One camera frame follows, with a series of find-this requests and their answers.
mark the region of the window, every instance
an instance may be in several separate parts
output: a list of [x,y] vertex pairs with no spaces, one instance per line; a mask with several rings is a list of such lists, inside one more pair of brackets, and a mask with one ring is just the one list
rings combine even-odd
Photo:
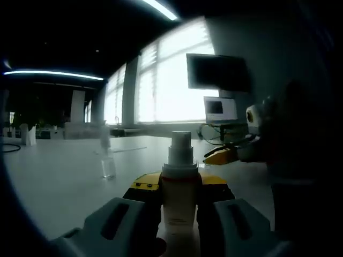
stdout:
[[103,110],[104,120],[107,124],[122,123],[123,86],[126,64],[117,70],[108,80]]
[[14,111],[10,111],[10,124],[13,123],[13,120],[14,120],[14,114],[15,112]]
[[85,108],[85,122],[91,122],[91,114],[92,114],[92,101],[90,101]]
[[218,96],[218,91],[188,88],[186,54],[214,54],[204,18],[171,31],[142,51],[137,123],[205,120],[204,96]]

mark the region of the monitor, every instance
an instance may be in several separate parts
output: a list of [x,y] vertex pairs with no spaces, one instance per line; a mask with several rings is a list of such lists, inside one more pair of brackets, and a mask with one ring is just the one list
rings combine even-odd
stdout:
[[243,58],[187,54],[188,87],[250,92]]
[[231,98],[204,96],[206,123],[237,120],[236,102]]

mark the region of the fluorescent light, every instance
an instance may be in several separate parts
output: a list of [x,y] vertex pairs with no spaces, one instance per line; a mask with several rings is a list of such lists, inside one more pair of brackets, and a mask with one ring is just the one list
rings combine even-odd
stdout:
[[58,71],[9,71],[9,72],[5,72],[4,75],[21,74],[21,73],[52,74],[52,75],[80,77],[80,78],[86,78],[86,79],[103,80],[103,78],[86,76],[86,75],[81,75],[81,74],[74,74],[74,73],[67,73],[67,72],[58,72]]
[[163,5],[161,5],[159,2],[156,2],[155,0],[142,0],[145,3],[151,5],[156,10],[167,16],[170,20],[176,20],[177,16],[173,14],[171,11],[169,11],[167,8],[165,8]]

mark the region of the desk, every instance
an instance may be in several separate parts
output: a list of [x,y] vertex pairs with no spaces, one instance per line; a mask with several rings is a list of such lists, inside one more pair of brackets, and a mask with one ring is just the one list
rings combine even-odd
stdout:
[[[4,139],[5,142],[20,139]],[[122,197],[138,176],[160,171],[168,160],[171,138],[111,138],[111,147],[133,149],[114,154],[116,179],[101,179],[99,139],[37,140],[5,155],[5,164],[16,193],[32,220],[48,239],[83,227],[84,219],[113,197]],[[195,160],[213,148],[192,140]],[[234,162],[205,169],[228,181],[236,198],[244,198],[274,226],[274,205],[266,165]],[[159,235],[163,233],[161,222]]]

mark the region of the table surface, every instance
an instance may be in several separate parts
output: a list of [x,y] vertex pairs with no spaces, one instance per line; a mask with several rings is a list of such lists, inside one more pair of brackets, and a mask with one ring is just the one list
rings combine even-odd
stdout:
[[[18,139],[5,139],[15,142]],[[111,138],[116,178],[102,179],[99,139],[37,140],[31,147],[5,154],[13,187],[31,219],[48,239],[83,227],[84,219],[113,197],[122,197],[142,174],[160,171],[168,161],[171,138]],[[192,140],[194,159],[201,170],[222,177],[236,198],[258,209],[274,228],[272,191],[263,163],[242,163],[204,167],[204,154],[213,148],[205,141]],[[163,221],[159,236],[163,237]]]

